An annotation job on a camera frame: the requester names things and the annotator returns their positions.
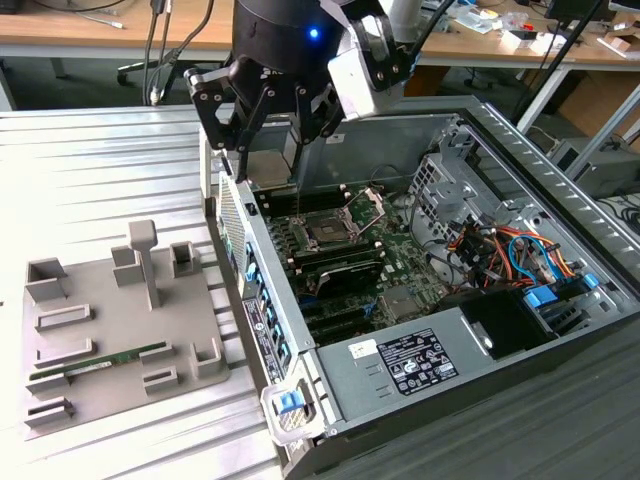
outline green circuit board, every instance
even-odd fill
[[[332,228],[344,220],[341,209],[308,212],[295,216],[270,218],[267,227],[274,241],[283,266],[292,251],[303,257],[318,251],[318,242],[311,240],[310,228],[324,228],[329,231],[330,240],[320,245],[322,251],[330,252],[358,241],[381,242],[384,256],[382,271],[377,282],[366,288],[353,291],[345,288],[344,295],[318,299],[306,291],[300,281],[299,272],[288,270],[291,287],[296,294],[301,311],[314,337],[323,337],[335,324],[344,319],[358,317],[365,312],[368,325],[362,332],[379,330],[400,322],[429,314],[447,293],[447,286],[439,278],[433,267],[426,261],[425,252],[412,238],[402,219],[386,199],[382,198],[385,215],[373,226],[366,229],[357,240],[336,236]],[[379,212],[369,198],[362,195],[348,207],[351,221],[362,230]]]

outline ribbed metal surface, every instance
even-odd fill
[[[200,206],[192,107],[10,113],[0,118],[0,472],[3,478],[281,478]],[[27,259],[106,258],[126,223],[152,218],[160,247],[199,250],[231,378],[23,441],[21,286]]]

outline cardboard box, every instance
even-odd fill
[[[604,42],[621,52],[640,51],[640,15],[616,15],[613,30],[604,36]]]

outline blue cable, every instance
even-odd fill
[[[528,270],[525,270],[525,269],[521,268],[520,265],[518,265],[518,263],[515,260],[515,256],[514,256],[513,250],[514,250],[515,242],[519,238],[526,238],[527,240],[531,241],[531,243],[533,243],[534,245],[536,245],[540,249],[540,251],[544,255],[544,259],[547,262],[547,265],[549,266],[549,269],[551,270],[551,273],[556,278],[556,280],[562,280],[562,279],[566,278],[564,276],[564,274],[562,273],[562,271],[560,271],[560,269],[553,264],[553,262],[551,261],[551,258],[549,257],[549,254],[547,253],[547,249],[544,248],[544,245],[542,245],[540,240],[538,240],[537,238],[530,237],[529,235],[519,235],[517,237],[514,237],[513,240],[511,240],[511,243],[509,243],[509,260],[511,261],[511,264],[513,265],[513,268],[515,268],[520,273],[526,275],[531,280],[533,280],[534,285],[538,284],[535,276],[533,274],[531,274],[531,272],[529,272]]]
[[[534,285],[538,285],[538,280],[536,279],[535,275],[533,275],[531,272],[529,272],[529,270],[525,270],[524,268],[521,268],[520,265],[518,265],[518,262],[516,262],[516,259],[515,259],[514,254],[513,254],[513,246],[515,245],[515,242],[516,242],[516,240],[518,238],[520,238],[520,237],[514,237],[514,239],[511,240],[511,243],[509,243],[509,248],[508,248],[508,250],[509,250],[509,261],[511,262],[511,265],[513,265],[513,268],[515,268],[520,273],[522,273],[523,275],[526,275],[531,280],[533,280],[533,284]]]

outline white sticker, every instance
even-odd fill
[[[344,133],[334,133],[329,138],[327,138],[327,145],[344,142],[344,136]]]
[[[349,351],[351,352],[351,355],[354,359],[378,353],[378,349],[376,348],[376,341],[373,338],[360,343],[352,343],[351,345],[349,345]]]

